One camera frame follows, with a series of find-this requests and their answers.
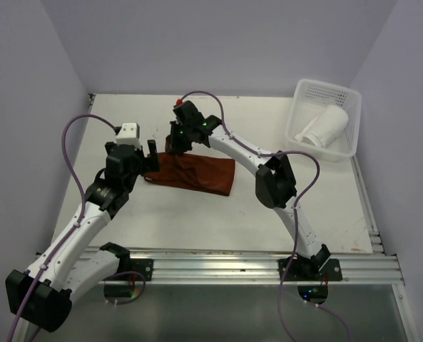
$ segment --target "rolled towel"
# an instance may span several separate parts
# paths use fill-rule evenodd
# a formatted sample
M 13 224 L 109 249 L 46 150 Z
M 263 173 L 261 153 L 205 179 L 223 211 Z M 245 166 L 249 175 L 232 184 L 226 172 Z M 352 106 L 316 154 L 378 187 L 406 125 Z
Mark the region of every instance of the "rolled towel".
M 297 141 L 318 147 L 327 147 L 339 137 L 347 126 L 349 117 L 345 110 L 337 105 L 328 105 L 325 110 L 295 136 Z

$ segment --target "basket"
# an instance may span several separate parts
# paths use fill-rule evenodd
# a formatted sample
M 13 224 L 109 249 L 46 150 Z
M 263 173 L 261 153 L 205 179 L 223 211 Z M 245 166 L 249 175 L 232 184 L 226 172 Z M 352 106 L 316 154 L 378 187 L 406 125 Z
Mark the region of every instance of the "basket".
M 327 147 L 299 142 L 295 136 L 328 105 L 337 105 L 349 116 L 345 131 Z M 297 84 L 285 136 L 292 147 L 310 152 L 315 157 L 338 161 L 355 155 L 359 137 L 362 96 L 355 90 L 314 80 L 303 79 Z

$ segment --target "tabletop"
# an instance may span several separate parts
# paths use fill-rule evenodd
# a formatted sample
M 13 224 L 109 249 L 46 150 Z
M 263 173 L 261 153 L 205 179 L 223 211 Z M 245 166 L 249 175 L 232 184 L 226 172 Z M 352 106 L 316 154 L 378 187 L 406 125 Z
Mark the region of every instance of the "tabletop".
M 164 151 L 165 137 L 174 120 L 176 95 L 96 95 L 92 114 L 114 125 L 137 122 L 141 143 L 155 139 Z M 219 114 L 219 107 L 205 96 L 191 96 L 203 115 Z M 226 123 L 240 137 L 266 150 L 287 149 L 284 136 L 291 98 L 223 96 Z M 83 187 L 89 186 L 105 166 L 107 141 L 114 134 L 100 121 L 89 119 L 75 170 Z M 196 155 L 226 157 L 221 152 L 195 145 Z M 313 179 L 315 166 L 306 157 L 289 156 L 301 191 Z M 316 185 L 301 205 L 313 229 L 332 253 L 372 253 L 367 223 L 350 159 L 320 160 Z M 54 236 L 65 227 L 79 204 L 74 181 L 68 184 Z M 284 251 L 293 248 L 292 237 L 277 215 L 255 196 L 255 179 L 236 165 L 229 197 L 148 184 L 139 177 L 130 199 L 113 221 L 91 242 L 99 247 L 113 242 L 125 247 Z

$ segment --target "gray floor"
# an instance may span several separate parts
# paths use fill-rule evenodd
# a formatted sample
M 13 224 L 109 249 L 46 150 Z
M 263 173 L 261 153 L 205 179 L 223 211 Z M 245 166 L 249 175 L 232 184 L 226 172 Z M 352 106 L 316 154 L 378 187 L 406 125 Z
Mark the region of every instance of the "gray floor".
M 298 340 L 346 341 L 333 316 L 285 290 L 285 318 Z M 276 309 L 276 286 L 147 286 L 133 304 L 104 304 L 101 286 L 88 292 L 54 333 L 41 341 L 289 341 Z M 325 304 L 349 324 L 355 342 L 406 341 L 391 286 L 333 286 Z

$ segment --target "white connector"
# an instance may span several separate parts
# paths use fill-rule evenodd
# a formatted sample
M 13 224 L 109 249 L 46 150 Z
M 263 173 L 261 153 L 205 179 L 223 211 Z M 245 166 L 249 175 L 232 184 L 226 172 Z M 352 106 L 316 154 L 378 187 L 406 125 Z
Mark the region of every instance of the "white connector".
M 140 126 L 138 123 L 123 123 L 121 130 L 116 136 L 118 145 L 132 145 L 137 150 L 141 149 L 140 144 Z

